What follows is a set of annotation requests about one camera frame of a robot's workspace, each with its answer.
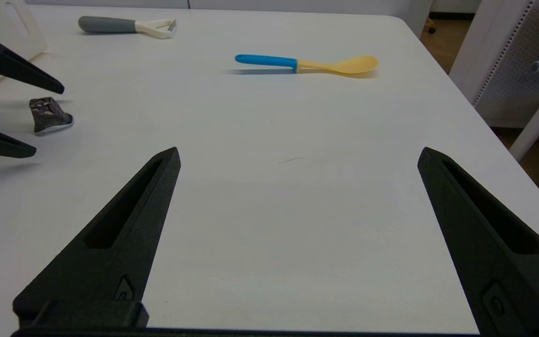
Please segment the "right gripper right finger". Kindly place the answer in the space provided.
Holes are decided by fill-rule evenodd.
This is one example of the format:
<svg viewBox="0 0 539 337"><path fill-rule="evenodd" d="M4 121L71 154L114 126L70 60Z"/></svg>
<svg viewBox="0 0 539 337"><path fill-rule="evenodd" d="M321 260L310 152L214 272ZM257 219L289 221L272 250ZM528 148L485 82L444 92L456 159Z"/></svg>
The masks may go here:
<svg viewBox="0 0 539 337"><path fill-rule="evenodd" d="M444 153L417 167L479 332L539 337L539 235Z"/></svg>

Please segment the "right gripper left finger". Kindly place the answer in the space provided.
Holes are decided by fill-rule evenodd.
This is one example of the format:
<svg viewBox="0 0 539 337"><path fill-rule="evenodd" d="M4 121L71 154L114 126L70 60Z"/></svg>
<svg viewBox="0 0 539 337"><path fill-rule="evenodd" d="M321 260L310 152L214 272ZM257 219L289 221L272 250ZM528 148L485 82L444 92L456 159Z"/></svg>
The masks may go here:
<svg viewBox="0 0 539 337"><path fill-rule="evenodd" d="M159 152L17 295L20 328L145 328L142 300L181 160Z"/></svg>

